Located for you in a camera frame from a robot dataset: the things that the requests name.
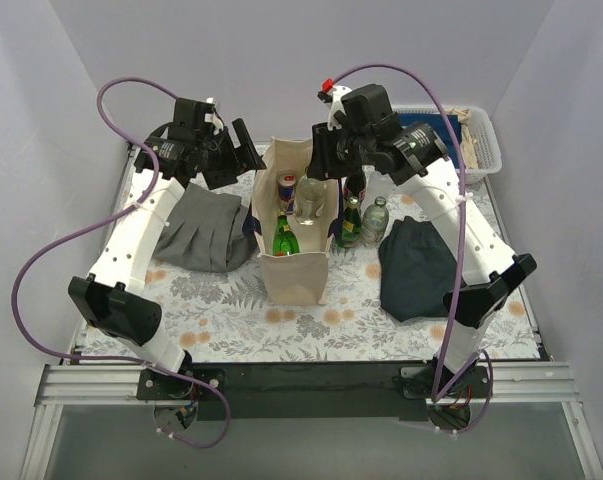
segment red connector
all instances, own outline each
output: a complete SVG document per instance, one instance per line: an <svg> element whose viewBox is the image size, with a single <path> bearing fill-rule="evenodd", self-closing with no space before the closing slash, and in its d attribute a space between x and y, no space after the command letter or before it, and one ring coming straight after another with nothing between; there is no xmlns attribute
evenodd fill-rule
<svg viewBox="0 0 603 480"><path fill-rule="evenodd" d="M328 78L325 82L323 82L323 85L321 85L321 91L323 93L328 93L330 90L332 90L332 87L334 87L334 80Z"/></svg>

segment glass bottle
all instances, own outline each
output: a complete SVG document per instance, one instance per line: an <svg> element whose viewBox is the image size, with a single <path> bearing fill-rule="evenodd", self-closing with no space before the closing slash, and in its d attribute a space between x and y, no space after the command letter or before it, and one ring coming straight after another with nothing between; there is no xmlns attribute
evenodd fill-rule
<svg viewBox="0 0 603 480"><path fill-rule="evenodd" d="M343 212L343 229L341 231L341 241L337 242L340 247L352 248L359 241L361 234L361 213L359 212L359 199L352 196Z"/></svg>
<svg viewBox="0 0 603 480"><path fill-rule="evenodd" d="M361 240L368 245L378 245L383 240L388 227L390 213L385 206L385 198L377 197L363 214L361 222Z"/></svg>
<svg viewBox="0 0 603 480"><path fill-rule="evenodd" d="M345 185L343 185L343 199L348 202L350 197L357 197L359 200L359 208L363 199L365 198L365 188L367 182L365 179L365 173L361 170L359 173L355 173L354 175L350 175L345 180Z"/></svg>
<svg viewBox="0 0 603 480"><path fill-rule="evenodd" d="M294 199L294 216L300 225L312 225L323 213L327 185L321 180L304 175L297 182Z"/></svg>
<svg viewBox="0 0 603 480"><path fill-rule="evenodd" d="M299 242L294 232L288 224L288 217L282 210L277 216L277 230L274 233L274 242L272 243L272 255L284 257L299 253Z"/></svg>

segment beige canvas bag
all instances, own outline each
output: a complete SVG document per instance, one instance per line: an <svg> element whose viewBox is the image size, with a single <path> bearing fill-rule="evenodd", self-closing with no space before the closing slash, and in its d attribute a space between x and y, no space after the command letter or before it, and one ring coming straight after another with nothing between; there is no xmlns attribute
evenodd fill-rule
<svg viewBox="0 0 603 480"><path fill-rule="evenodd" d="M323 213L313 225L299 225L294 215L288 216L301 253L287 257L272 255L280 211L277 178L282 172L291 171L298 180L305 174L311 157L312 140L297 142L273 138L263 155L268 168L259 170L254 181L252 217L259 264L270 301L279 305L326 303L330 245L340 228L339 182L327 181Z"/></svg>

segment red can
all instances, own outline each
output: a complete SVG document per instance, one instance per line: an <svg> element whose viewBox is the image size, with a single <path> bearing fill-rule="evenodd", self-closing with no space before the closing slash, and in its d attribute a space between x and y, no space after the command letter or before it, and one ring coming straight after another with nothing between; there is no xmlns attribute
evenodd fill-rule
<svg viewBox="0 0 603 480"><path fill-rule="evenodd" d="M292 172L282 172L277 180L277 189L279 191L279 206L288 215L292 214L294 206L294 187L297 184L297 177Z"/></svg>

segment gray cloth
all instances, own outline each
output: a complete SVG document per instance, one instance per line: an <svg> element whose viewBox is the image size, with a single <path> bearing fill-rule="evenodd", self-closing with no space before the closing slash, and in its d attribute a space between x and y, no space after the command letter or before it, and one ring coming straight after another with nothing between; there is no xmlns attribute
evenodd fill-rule
<svg viewBox="0 0 603 480"><path fill-rule="evenodd" d="M448 314L443 295L452 290L457 262L431 222L395 220L379 260L386 312L401 322Z"/></svg>
<svg viewBox="0 0 603 480"><path fill-rule="evenodd" d="M168 217L154 258L200 272L235 270L257 247L254 236L242 232L247 214L240 197L191 183Z"/></svg>

